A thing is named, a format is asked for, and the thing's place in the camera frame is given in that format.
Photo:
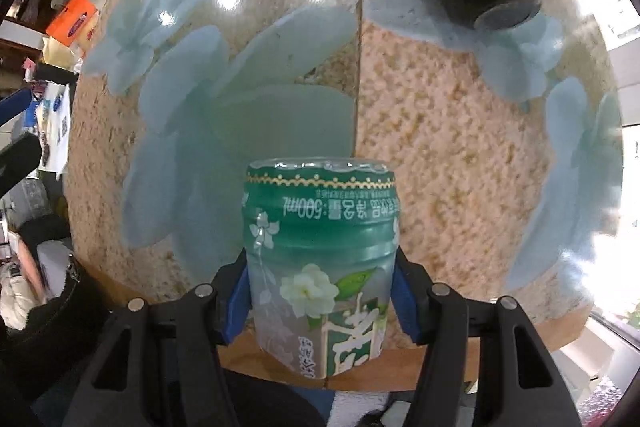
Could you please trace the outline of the orange tissue box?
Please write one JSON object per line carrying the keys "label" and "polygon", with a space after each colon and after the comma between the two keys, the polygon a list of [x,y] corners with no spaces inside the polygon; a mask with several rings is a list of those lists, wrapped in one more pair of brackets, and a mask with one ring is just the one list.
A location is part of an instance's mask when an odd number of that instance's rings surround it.
{"label": "orange tissue box", "polygon": [[46,29],[46,35],[63,46],[70,46],[85,24],[96,14],[91,0],[68,0]]}

